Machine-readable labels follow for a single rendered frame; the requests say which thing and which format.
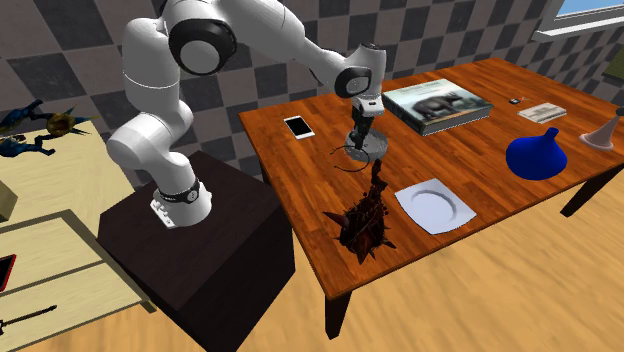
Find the white square plate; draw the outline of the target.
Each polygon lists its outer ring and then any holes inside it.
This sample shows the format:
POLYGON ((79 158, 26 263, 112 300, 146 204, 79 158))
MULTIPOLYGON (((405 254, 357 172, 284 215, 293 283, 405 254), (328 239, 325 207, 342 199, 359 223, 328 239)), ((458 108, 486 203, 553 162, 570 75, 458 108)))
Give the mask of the white square plate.
POLYGON ((476 216, 436 178, 402 189, 395 193, 395 197, 405 213, 430 235, 455 230, 476 216))

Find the dark robot stand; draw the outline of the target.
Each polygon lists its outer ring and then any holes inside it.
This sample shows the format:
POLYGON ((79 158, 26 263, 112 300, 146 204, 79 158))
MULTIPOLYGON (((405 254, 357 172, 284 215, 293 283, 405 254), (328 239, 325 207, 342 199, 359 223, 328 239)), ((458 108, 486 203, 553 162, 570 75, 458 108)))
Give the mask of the dark robot stand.
POLYGON ((149 183, 105 211, 98 242, 207 352, 236 352, 295 272, 291 225, 273 189, 201 151, 213 195, 202 222, 168 229, 149 183))

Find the thin white book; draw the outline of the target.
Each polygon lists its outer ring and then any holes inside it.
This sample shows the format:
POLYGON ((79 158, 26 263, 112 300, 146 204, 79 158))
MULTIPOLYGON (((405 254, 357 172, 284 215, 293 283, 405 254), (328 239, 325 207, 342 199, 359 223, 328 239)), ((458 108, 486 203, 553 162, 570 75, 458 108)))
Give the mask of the thin white book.
POLYGON ((567 111, 564 108, 551 103, 543 103, 518 112, 520 117, 539 124, 565 116, 566 114, 567 111))

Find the pale yellow chest of drawers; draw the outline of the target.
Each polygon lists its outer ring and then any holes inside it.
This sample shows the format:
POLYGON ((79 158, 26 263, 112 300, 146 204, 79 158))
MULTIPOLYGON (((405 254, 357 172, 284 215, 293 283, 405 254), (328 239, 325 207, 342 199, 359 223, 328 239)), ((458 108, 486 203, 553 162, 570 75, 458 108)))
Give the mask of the pale yellow chest of drawers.
POLYGON ((0 193, 17 197, 0 222, 0 257, 15 258, 0 278, 0 352, 140 305, 147 295, 97 241, 100 216, 134 191, 90 122, 83 135, 44 142, 53 155, 0 157, 0 193))

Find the blue squat vase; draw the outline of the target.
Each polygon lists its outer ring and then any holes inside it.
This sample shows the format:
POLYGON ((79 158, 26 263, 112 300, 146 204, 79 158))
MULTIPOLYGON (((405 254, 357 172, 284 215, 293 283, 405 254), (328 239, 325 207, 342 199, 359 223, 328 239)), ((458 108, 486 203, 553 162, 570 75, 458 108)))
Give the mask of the blue squat vase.
POLYGON ((508 168, 518 177, 540 181, 561 173, 567 166, 567 156, 556 142, 559 130, 549 127, 540 136, 513 140, 506 149, 508 168))

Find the large book with rhino cover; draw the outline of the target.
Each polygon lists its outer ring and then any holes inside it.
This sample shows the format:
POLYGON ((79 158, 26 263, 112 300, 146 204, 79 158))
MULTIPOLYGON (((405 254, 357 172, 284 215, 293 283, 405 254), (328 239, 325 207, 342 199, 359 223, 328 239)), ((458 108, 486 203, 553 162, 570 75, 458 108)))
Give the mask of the large book with rhino cover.
POLYGON ((493 108, 447 79, 390 90, 382 100, 387 110, 421 136, 487 118, 493 108))

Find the white smartphone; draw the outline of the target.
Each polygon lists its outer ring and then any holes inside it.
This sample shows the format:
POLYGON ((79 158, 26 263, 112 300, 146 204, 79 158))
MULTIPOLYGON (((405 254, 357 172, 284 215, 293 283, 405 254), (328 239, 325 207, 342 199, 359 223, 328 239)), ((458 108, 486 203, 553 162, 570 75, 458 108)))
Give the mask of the white smartphone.
POLYGON ((315 135, 314 131, 301 116, 285 118, 284 123, 297 140, 309 138, 315 135))

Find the pale cone-shaped object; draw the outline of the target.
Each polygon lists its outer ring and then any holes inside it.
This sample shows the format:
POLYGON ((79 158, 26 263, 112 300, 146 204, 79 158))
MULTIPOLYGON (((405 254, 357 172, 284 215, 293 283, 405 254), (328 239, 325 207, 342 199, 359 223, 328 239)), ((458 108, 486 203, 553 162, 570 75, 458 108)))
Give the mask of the pale cone-shaped object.
POLYGON ((612 134, 622 116, 624 116, 624 106, 618 107, 615 111, 615 116, 597 130, 581 134, 579 140, 594 149, 611 151, 614 148, 611 140, 612 134))

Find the white framed window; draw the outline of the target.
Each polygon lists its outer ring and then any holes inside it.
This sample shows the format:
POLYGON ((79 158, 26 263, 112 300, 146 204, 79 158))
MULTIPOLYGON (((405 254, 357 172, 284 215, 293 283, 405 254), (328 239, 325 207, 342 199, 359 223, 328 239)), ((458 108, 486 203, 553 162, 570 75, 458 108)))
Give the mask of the white framed window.
POLYGON ((531 36, 539 43, 605 31, 624 26, 624 0, 572 0, 579 10, 572 11, 567 0, 546 0, 541 23, 531 36))

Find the dark red spiky figure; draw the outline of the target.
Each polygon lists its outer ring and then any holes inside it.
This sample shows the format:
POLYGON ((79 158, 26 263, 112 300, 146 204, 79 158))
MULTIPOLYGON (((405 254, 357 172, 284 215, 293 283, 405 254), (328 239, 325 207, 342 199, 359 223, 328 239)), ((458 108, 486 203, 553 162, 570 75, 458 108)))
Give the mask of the dark red spiky figure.
POLYGON ((382 161, 377 159, 372 165, 371 185, 368 192, 358 203, 342 214, 324 212, 324 215, 341 227, 336 240, 349 252, 356 255, 362 264, 368 256, 375 259, 374 251, 380 246, 396 249, 396 246, 385 236, 388 227, 384 217, 389 214, 381 194, 388 183, 379 176, 382 161))

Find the brown wooden table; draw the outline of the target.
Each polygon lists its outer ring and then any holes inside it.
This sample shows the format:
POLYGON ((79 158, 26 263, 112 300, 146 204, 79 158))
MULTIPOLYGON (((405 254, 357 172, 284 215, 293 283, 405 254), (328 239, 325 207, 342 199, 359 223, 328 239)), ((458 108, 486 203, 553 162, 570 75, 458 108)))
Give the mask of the brown wooden table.
POLYGON ((241 114, 242 125, 260 160, 264 178, 277 193, 298 240, 324 291, 325 330, 340 332, 351 293, 371 281, 485 229, 569 188, 575 196, 565 206, 573 214, 624 169, 624 121, 613 133, 614 149, 599 151, 579 136, 615 115, 612 103, 548 79, 500 58, 489 58, 387 81, 398 89, 440 78, 448 79, 489 101, 490 115, 429 136, 421 136, 392 114, 375 126, 389 141, 381 177, 389 214, 387 236, 396 249, 380 247, 375 259, 359 264, 338 243, 338 226, 324 212, 350 208, 370 186, 367 169, 342 150, 351 128, 351 104, 323 95, 241 114), (521 100, 510 104, 510 99, 521 100), (555 119, 557 143, 567 155, 566 168, 545 181, 527 181, 507 167, 510 142, 544 133, 545 126, 521 118, 529 105, 550 102, 567 114, 555 119), (285 118, 301 116, 315 135, 297 140, 285 118), (402 210, 395 193, 436 178, 464 201, 476 216, 456 230, 430 235, 402 210))

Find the grey speckled round disc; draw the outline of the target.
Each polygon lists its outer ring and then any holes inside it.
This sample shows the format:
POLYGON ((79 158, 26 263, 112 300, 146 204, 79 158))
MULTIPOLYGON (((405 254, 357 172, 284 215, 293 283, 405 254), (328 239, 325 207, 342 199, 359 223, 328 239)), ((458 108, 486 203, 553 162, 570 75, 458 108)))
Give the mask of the grey speckled round disc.
POLYGON ((345 145, 346 153, 353 160, 374 162, 375 160, 382 159, 385 156, 388 149, 388 139, 379 130, 370 129, 364 139, 361 149, 357 149, 355 147, 355 142, 350 136, 346 137, 345 145))

